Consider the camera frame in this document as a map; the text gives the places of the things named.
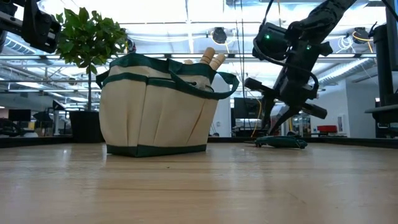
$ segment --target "black pole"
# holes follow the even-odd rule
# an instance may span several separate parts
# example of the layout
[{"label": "black pole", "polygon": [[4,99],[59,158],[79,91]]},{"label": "black pole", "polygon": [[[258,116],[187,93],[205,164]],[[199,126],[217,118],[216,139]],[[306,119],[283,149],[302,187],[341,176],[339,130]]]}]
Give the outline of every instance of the black pole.
[{"label": "black pole", "polygon": [[91,111],[91,69],[88,70],[88,103],[87,110]]},{"label": "black pole", "polygon": [[394,87],[392,86],[392,72],[386,25],[381,25],[374,29],[373,41],[376,44],[380,106],[388,106],[386,103],[386,96],[394,93]]}]

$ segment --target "canvas tote bag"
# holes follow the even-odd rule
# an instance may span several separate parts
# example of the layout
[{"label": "canvas tote bag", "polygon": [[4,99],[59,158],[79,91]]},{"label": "canvas tote bag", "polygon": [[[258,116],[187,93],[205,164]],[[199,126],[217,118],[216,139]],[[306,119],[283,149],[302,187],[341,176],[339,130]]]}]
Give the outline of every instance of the canvas tote bag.
[{"label": "canvas tote bag", "polygon": [[129,54],[96,77],[102,88],[101,131],[110,154],[161,156],[206,150],[217,102],[231,96],[239,81],[219,72],[232,90],[215,93],[216,71]]}]

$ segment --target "metal stand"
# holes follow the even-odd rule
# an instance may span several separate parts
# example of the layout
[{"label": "metal stand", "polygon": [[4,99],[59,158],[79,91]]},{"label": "metal stand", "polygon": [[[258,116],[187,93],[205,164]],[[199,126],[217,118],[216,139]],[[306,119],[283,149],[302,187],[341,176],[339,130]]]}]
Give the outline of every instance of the metal stand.
[{"label": "metal stand", "polygon": [[373,40],[376,44],[380,107],[367,110],[365,113],[373,114],[373,118],[378,123],[398,122],[398,102],[396,102],[397,94],[394,94],[392,83],[386,25],[375,28]]}]

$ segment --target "wooden floor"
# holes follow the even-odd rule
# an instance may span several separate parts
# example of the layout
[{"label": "wooden floor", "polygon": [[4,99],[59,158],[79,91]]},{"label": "wooden floor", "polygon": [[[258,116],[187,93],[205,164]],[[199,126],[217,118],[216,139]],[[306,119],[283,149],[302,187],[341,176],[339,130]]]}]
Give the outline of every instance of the wooden floor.
[{"label": "wooden floor", "polygon": [[0,149],[0,223],[398,223],[398,150],[210,144],[135,159],[102,145]]}]

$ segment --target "ceiling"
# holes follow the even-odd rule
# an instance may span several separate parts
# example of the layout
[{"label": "ceiling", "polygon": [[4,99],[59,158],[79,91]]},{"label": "ceiling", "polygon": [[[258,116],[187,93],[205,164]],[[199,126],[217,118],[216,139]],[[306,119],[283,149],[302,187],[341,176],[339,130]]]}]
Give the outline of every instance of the ceiling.
[{"label": "ceiling", "polygon": [[[63,8],[78,11],[79,7],[87,10],[97,10],[104,17],[111,17],[126,28],[129,38],[134,40],[137,53],[140,54],[202,54],[207,47],[213,47],[218,54],[247,54],[252,51],[252,40],[258,32],[258,27],[264,18],[267,7],[265,0],[41,0],[39,7],[49,14],[60,14]],[[291,22],[303,19],[322,1],[320,0],[280,0],[274,3],[267,17],[268,22],[287,27]],[[19,8],[16,17],[22,19],[23,8]],[[352,38],[343,39],[346,34],[352,34],[355,27],[365,27],[369,31],[377,21],[386,21],[385,9],[374,1],[358,0],[346,12],[336,29],[327,38],[334,53],[370,54],[368,44],[353,44]],[[224,27],[228,36],[227,44],[218,45],[211,38],[215,27]],[[29,47],[20,37],[9,34],[8,42],[2,55],[44,55],[37,49]],[[324,58],[314,66],[313,73],[319,74],[347,60],[332,60]],[[44,89],[54,90],[82,90],[81,92],[58,93],[54,96],[58,100],[75,102],[70,97],[86,98],[86,83],[57,83],[57,80],[86,80],[84,69],[73,65],[66,66],[56,60],[25,60],[16,57],[12,60],[0,60],[2,72],[0,77],[5,80],[52,80],[53,83],[39,83]],[[10,69],[9,65],[20,67],[19,70]],[[281,69],[271,63],[258,62],[254,58],[247,58],[245,63],[239,60],[227,61],[219,70],[240,75],[241,67],[245,73],[268,86],[272,86]],[[106,67],[99,67],[104,72]],[[3,85],[3,89],[32,89],[31,86],[21,84]]]}]

